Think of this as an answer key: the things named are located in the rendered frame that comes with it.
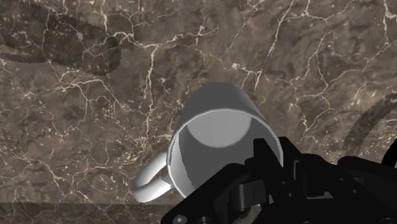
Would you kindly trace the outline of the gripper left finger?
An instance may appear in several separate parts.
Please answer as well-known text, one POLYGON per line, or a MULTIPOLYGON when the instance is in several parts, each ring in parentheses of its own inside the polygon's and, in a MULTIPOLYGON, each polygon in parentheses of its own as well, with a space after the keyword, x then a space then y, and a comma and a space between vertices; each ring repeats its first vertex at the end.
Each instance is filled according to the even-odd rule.
POLYGON ((228 164, 161 219, 160 224, 232 224, 252 206, 269 203, 264 184, 267 165, 280 163, 263 138, 253 140, 254 156, 228 164))

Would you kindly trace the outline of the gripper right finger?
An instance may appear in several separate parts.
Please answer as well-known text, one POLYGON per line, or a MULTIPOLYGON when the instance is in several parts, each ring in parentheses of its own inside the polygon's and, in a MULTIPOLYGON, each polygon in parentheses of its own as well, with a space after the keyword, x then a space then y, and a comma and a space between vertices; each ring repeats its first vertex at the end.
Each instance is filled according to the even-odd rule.
POLYGON ((397 169, 347 156, 331 164, 280 137, 284 166, 308 202, 299 224, 397 224, 397 169))

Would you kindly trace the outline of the grey mug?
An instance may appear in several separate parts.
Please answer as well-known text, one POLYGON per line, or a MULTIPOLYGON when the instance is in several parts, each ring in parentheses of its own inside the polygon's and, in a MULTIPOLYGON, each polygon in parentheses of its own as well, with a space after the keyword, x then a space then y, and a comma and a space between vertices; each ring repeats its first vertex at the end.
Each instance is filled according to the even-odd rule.
POLYGON ((150 202, 175 188, 187 197, 224 166, 251 158, 256 138, 284 162, 278 137, 248 95, 231 83, 207 83, 186 101, 167 149, 135 178, 133 196, 150 202))

